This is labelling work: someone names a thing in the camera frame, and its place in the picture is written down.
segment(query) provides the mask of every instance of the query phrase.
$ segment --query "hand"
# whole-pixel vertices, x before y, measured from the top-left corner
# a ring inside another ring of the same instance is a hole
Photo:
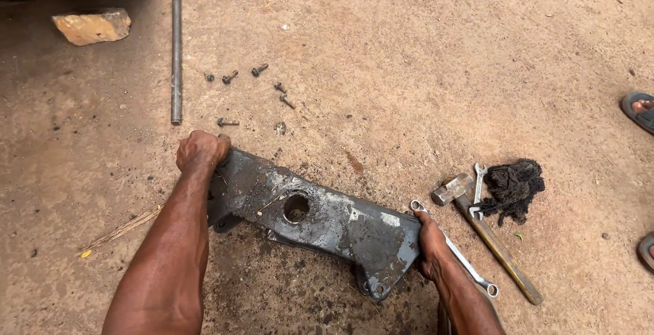
[[[217,137],[204,131],[192,131],[188,138],[179,142],[177,167],[182,172],[200,168],[213,171],[227,156],[232,140],[227,135]]]
[[[422,223],[420,229],[421,262],[418,269],[425,279],[435,281],[439,270],[439,260],[451,255],[446,237],[428,213],[413,210],[413,214]]]

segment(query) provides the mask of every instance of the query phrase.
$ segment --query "oil stain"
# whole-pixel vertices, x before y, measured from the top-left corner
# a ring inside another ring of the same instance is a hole
[[[350,165],[352,165],[352,168],[355,170],[355,172],[359,175],[363,175],[364,173],[364,165],[361,164],[356,157],[354,157],[352,154],[350,154],[347,150],[345,151],[345,155],[347,155],[347,161],[350,162]]]

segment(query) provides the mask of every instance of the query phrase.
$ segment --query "hammer head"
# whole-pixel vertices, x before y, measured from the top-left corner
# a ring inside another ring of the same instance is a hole
[[[444,184],[432,192],[432,200],[438,206],[445,206],[454,201],[457,197],[466,194],[468,189],[472,188],[474,181],[467,172],[460,173],[456,178],[450,180],[449,183]]]

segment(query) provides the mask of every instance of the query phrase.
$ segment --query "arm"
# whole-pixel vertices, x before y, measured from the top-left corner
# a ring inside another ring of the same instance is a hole
[[[230,138],[193,131],[180,142],[182,175],[120,281],[103,335],[199,334],[207,269],[207,191]]]
[[[413,211],[422,222],[422,275],[436,284],[452,325],[460,335],[505,335],[483,294],[447,247],[443,232],[429,214]]]

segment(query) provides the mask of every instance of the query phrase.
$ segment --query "forearm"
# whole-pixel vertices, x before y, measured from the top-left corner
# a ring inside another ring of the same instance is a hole
[[[153,322],[161,329],[160,334],[195,327],[199,333],[200,290],[208,255],[210,179],[207,167],[181,175],[116,289],[104,335],[141,334],[141,329],[153,329]],[[120,325],[123,323],[140,325],[125,329]]]
[[[437,252],[434,283],[459,335],[505,335],[483,294],[447,247]]]

